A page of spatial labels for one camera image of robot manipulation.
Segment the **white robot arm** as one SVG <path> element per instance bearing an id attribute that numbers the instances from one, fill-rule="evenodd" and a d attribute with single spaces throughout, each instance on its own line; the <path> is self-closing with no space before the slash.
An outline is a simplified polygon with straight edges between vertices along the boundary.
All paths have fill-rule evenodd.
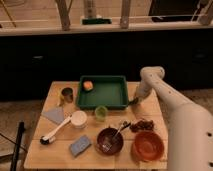
<path id="1" fill-rule="evenodd" d="M 138 102 L 152 90 L 170 111 L 167 171 L 213 171 L 213 115 L 163 81 L 161 66 L 143 67 Z"/>

